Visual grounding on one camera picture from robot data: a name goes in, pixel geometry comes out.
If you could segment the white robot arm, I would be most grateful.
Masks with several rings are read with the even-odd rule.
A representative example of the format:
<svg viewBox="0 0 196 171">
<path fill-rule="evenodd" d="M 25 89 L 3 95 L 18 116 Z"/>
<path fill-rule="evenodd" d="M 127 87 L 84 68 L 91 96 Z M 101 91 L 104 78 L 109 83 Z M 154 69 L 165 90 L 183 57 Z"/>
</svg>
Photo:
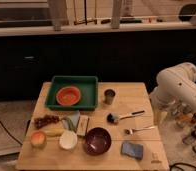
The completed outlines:
<svg viewBox="0 0 196 171">
<path fill-rule="evenodd" d="M 196 66 L 184 62 L 157 74 L 157 86 L 150 93 L 154 108 L 166 109 L 180 100 L 196 111 Z"/>
</svg>

